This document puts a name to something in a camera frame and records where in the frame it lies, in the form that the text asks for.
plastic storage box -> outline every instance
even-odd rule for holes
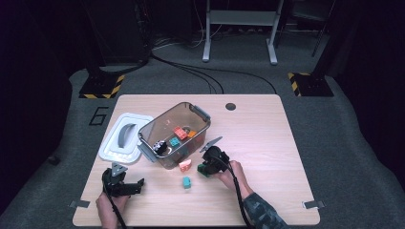
[[[139,130],[138,147],[150,161],[173,169],[203,145],[210,124],[210,116],[200,107],[182,102]],[[159,142],[163,146],[157,151]]]

sleeve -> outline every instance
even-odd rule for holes
[[[256,193],[245,198],[244,208],[255,224],[256,229],[288,228],[288,225],[279,217],[276,210]]]

